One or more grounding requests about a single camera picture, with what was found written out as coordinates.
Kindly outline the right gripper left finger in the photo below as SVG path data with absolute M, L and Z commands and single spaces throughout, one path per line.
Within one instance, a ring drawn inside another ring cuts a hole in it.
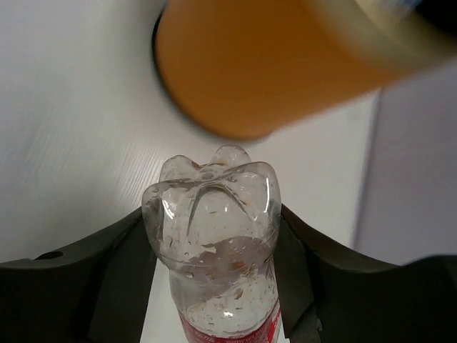
M 2 342 L 139 342 L 156 256 L 141 210 L 35 259 L 1 263 Z

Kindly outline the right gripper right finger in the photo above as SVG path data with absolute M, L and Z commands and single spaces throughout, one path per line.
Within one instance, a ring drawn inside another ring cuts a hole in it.
M 291 342 L 454 342 L 456 258 L 396 266 L 334 241 L 281 210 L 274 252 Z

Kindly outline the small red-label cola bottle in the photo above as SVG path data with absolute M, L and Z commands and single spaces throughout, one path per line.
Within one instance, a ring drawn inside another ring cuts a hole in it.
M 278 339 L 281 195 L 271 165 L 235 145 L 205 164 L 173 156 L 144 191 L 141 210 L 189 342 Z

